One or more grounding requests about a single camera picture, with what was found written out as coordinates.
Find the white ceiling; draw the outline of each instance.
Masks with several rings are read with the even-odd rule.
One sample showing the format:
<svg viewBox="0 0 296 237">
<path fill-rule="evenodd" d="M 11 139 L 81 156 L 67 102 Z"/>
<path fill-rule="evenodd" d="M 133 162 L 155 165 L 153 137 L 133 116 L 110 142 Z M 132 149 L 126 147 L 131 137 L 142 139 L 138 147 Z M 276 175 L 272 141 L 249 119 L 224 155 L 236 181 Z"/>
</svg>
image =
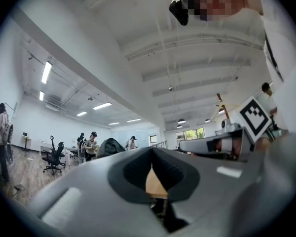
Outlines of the white ceiling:
<svg viewBox="0 0 296 237">
<path fill-rule="evenodd" d="M 244 9 L 208 23 L 190 17 L 183 27 L 169 12 L 171 1 L 82 0 L 94 19 L 110 30 L 133 72 L 141 75 L 167 130 L 175 129 L 180 118 L 201 124 L 210 119 L 217 111 L 217 93 L 224 101 L 239 104 L 269 80 L 262 50 L 264 29 L 257 13 Z M 33 43 L 30 49 L 39 49 Z M 46 51 L 37 55 L 43 62 L 48 57 Z M 89 84 L 74 93 L 84 85 L 83 79 L 59 62 L 54 64 L 44 90 L 70 112 L 86 110 L 88 115 L 82 118 L 100 124 L 138 117 L 112 99 L 112 108 L 90 115 L 92 107 L 106 102 L 106 95 Z M 28 88 L 38 94 L 42 66 L 37 66 L 29 72 Z"/>
<path fill-rule="evenodd" d="M 103 92 L 93 87 L 62 63 L 51 57 L 38 43 L 31 39 L 25 32 L 20 43 L 22 52 L 22 76 L 25 91 L 38 98 L 39 92 L 43 91 L 44 101 L 59 109 L 68 116 L 78 118 L 87 122 L 108 126 L 109 123 L 119 122 L 120 125 L 127 124 L 128 120 L 140 119 L 118 102 L 108 98 Z M 46 84 L 41 82 L 44 64 L 51 58 L 53 64 Z M 93 107 L 106 102 L 112 106 L 99 110 Z M 86 111 L 81 117 L 76 115 Z"/>
</svg>

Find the black pants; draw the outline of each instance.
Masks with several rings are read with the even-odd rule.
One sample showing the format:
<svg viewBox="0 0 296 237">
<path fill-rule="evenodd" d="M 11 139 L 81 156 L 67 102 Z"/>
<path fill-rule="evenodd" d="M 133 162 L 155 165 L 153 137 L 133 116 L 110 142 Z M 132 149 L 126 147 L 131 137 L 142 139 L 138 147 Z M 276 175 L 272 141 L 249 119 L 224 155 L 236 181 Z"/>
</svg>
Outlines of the black pants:
<svg viewBox="0 0 296 237">
<path fill-rule="evenodd" d="M 0 146 L 0 165 L 1 165 L 1 174 L 2 174 L 2 177 L 6 181 L 8 181 L 9 180 L 9 172 L 8 172 L 8 168 L 6 166 L 5 150 L 4 150 L 4 146 L 3 145 Z"/>
<path fill-rule="evenodd" d="M 91 155 L 91 154 L 88 154 L 88 152 L 85 152 L 85 160 L 86 161 L 90 161 L 92 159 L 92 157 L 95 157 L 95 154 Z"/>
</svg>

